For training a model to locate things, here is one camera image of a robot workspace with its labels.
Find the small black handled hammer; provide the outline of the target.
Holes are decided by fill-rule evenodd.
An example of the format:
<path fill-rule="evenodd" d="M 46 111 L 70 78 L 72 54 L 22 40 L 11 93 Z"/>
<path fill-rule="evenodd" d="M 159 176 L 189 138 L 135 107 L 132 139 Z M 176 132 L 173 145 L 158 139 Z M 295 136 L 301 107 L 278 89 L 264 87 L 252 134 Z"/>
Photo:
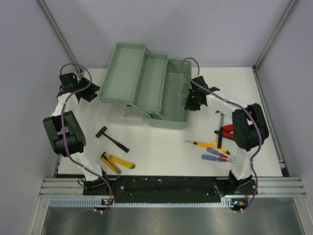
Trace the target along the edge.
<path fill-rule="evenodd" d="M 218 145 L 219 145 L 219 148 L 222 146 L 223 132 L 224 132 L 224 114 L 221 113 L 220 129 L 219 129 L 219 134 L 218 134 Z"/>

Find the green toolbox with clear lid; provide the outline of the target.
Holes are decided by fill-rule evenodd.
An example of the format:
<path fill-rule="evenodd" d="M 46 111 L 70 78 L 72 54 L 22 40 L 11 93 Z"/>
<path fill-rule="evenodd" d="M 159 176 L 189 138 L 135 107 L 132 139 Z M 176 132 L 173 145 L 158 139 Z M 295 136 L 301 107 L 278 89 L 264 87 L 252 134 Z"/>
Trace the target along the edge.
<path fill-rule="evenodd" d="M 119 42 L 98 97 L 128 114 L 144 115 L 152 127 L 182 130 L 189 120 L 191 71 L 189 61 L 153 54 L 145 44 Z"/>

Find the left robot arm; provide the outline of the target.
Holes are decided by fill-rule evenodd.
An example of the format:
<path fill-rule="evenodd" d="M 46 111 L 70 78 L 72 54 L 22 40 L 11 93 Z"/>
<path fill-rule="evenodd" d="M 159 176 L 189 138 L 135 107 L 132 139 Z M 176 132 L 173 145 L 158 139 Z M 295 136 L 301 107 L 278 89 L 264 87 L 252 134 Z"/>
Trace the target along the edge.
<path fill-rule="evenodd" d="M 59 76 L 61 85 L 57 95 L 57 106 L 54 112 L 44 118 L 43 125 L 53 151 L 57 155 L 69 158 L 84 175 L 78 183 L 86 190 L 95 189 L 100 194 L 110 191 L 111 183 L 102 167 L 90 160 L 84 152 L 86 138 L 74 114 L 81 99 L 91 102 L 100 87 L 85 77 L 77 78 L 70 72 Z"/>

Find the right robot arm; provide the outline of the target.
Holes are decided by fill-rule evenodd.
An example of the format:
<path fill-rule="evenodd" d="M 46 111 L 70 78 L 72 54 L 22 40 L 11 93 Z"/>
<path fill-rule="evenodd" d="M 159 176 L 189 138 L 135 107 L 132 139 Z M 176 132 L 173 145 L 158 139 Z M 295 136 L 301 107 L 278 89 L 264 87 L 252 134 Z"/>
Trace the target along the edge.
<path fill-rule="evenodd" d="M 223 94 L 216 87 L 208 87 L 202 76 L 191 79 L 191 89 L 185 109 L 197 111 L 202 105 L 213 108 L 232 121 L 234 141 L 237 145 L 235 162 L 225 183 L 216 186 L 218 193 L 238 194 L 253 185 L 257 192 L 258 179 L 253 161 L 269 137 L 268 126 L 262 107 L 258 103 L 243 105 Z"/>

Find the black rubber mallet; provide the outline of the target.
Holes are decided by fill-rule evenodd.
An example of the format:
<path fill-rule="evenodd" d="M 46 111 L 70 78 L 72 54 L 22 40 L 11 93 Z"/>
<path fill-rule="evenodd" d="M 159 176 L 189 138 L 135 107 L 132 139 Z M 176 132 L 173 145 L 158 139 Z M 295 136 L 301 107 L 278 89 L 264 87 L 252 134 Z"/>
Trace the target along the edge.
<path fill-rule="evenodd" d="M 120 148 L 121 150 L 123 150 L 124 152 L 126 153 L 129 153 L 129 148 L 127 148 L 126 146 L 124 146 L 123 144 L 121 144 L 120 142 L 114 140 L 113 138 L 111 138 L 110 136 L 108 136 L 106 134 L 106 130 L 107 130 L 107 127 L 104 126 L 102 127 L 98 132 L 97 134 L 95 135 L 97 138 L 100 138 L 101 136 L 105 136 L 107 139 L 109 139 L 111 142 L 113 142 L 118 148 Z"/>

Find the blue screwdriver upper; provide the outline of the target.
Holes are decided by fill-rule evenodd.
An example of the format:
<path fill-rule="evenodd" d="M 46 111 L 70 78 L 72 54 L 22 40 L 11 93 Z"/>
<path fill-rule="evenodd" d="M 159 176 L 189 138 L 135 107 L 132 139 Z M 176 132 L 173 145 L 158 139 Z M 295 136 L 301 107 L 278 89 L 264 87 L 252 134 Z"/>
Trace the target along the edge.
<path fill-rule="evenodd" d="M 227 155 L 225 155 L 225 154 L 223 154 L 223 153 L 221 153 L 221 152 L 219 152 L 219 151 L 217 151 L 217 150 L 215 150 L 213 148 L 207 148 L 207 151 L 212 153 L 212 154 L 214 154 L 214 155 L 216 155 L 216 156 L 224 158 L 224 159 L 228 159 L 228 160 L 232 160 L 232 161 L 235 160 L 234 158 L 229 157 L 229 156 L 227 156 Z"/>

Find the blue screwdriver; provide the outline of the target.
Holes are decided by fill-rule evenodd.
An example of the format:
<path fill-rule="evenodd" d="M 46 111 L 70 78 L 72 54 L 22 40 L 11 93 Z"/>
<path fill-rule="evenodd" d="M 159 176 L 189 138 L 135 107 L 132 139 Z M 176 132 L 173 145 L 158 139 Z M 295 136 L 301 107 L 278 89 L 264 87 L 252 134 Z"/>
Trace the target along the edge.
<path fill-rule="evenodd" d="M 207 151 L 212 153 L 212 154 L 214 154 L 214 155 L 216 155 L 216 156 L 224 158 L 224 159 L 228 159 L 228 160 L 232 160 L 232 161 L 235 160 L 234 158 L 229 157 L 229 156 L 227 156 L 227 155 L 225 155 L 225 154 L 223 154 L 223 153 L 221 153 L 221 152 L 219 152 L 219 151 L 217 151 L 217 150 L 215 150 L 213 148 L 207 148 Z"/>
<path fill-rule="evenodd" d="M 226 159 L 223 157 L 218 157 L 218 156 L 211 156 L 211 155 L 202 155 L 201 158 L 203 160 L 207 160 L 207 161 L 213 161 L 213 162 L 231 162 L 234 163 L 234 160 L 230 160 L 230 159 Z"/>

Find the blue screwdriver lower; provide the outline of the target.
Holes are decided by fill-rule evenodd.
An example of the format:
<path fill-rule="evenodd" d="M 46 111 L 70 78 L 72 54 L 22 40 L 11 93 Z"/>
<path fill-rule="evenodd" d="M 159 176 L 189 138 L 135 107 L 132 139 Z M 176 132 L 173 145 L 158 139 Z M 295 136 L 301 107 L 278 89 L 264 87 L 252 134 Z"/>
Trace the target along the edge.
<path fill-rule="evenodd" d="M 218 156 L 211 156 L 211 155 L 202 155 L 201 158 L 203 160 L 207 160 L 207 161 L 213 161 L 213 162 L 231 162 L 234 163 L 234 160 L 230 160 L 230 159 L 226 159 L 223 157 L 218 157 Z"/>

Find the yellow black utility knife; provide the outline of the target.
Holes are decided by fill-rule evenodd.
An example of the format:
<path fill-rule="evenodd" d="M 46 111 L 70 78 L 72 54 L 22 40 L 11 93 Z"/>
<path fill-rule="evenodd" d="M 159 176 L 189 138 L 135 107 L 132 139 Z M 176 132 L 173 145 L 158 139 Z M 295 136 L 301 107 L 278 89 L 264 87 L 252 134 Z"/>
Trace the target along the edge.
<path fill-rule="evenodd" d="M 121 174 L 121 170 L 119 169 L 119 167 L 114 163 L 114 161 L 112 159 L 109 158 L 107 152 L 103 152 L 103 154 L 101 155 L 100 159 L 115 173 L 117 174 Z"/>

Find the orange handled screwdriver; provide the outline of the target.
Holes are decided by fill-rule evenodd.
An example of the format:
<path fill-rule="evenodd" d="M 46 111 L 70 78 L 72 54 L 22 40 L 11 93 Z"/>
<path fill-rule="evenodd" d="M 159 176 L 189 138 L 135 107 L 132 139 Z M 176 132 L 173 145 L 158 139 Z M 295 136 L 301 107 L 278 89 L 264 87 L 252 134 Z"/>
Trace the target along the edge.
<path fill-rule="evenodd" d="M 185 141 L 185 142 L 199 146 L 199 147 L 203 147 L 203 148 L 213 148 L 214 147 L 212 144 L 203 143 L 203 142 L 195 142 L 195 141 Z"/>

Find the yellow handled screwdriver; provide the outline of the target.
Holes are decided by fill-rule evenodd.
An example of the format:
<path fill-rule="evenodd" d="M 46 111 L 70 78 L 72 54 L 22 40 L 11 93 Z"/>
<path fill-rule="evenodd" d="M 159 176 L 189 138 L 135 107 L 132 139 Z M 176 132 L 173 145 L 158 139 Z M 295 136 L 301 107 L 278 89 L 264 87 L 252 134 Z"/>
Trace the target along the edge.
<path fill-rule="evenodd" d="M 216 141 L 213 141 L 212 144 L 213 144 L 214 147 L 216 147 L 217 149 L 219 149 L 219 150 L 222 151 L 223 153 L 225 153 L 225 154 L 227 154 L 227 155 L 230 155 L 230 152 L 229 152 L 226 148 L 224 148 L 223 146 L 221 146 L 221 147 L 219 148 L 219 145 L 218 145 L 218 143 L 217 143 Z"/>

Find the red handled pliers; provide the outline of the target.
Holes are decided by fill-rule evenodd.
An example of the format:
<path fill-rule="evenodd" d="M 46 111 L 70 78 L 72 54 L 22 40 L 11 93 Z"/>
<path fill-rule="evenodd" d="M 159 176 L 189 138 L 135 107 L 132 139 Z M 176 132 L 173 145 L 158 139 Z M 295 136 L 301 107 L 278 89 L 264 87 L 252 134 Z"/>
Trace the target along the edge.
<path fill-rule="evenodd" d="M 234 140 L 233 125 L 225 125 L 223 127 L 223 138 Z"/>

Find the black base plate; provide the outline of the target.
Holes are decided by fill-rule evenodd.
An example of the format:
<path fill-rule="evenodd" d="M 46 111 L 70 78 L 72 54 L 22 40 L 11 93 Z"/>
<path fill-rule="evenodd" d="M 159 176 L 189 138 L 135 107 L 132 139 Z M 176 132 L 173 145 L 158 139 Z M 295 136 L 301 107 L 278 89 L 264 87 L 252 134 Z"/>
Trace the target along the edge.
<path fill-rule="evenodd" d="M 84 195 L 109 196 L 115 203 L 216 203 L 226 195 L 247 198 L 257 191 L 251 177 L 109 176 L 107 181 L 77 182 Z"/>

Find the aluminium frame rail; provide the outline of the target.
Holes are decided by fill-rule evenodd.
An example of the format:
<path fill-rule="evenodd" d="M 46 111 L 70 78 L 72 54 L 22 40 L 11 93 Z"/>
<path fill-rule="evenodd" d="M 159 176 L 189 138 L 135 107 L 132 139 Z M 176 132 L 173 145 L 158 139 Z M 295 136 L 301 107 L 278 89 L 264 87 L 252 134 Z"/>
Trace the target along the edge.
<path fill-rule="evenodd" d="M 44 179 L 40 196 L 83 195 L 83 187 L 74 178 Z M 299 177 L 259 177 L 257 197 L 305 197 L 306 192 Z"/>

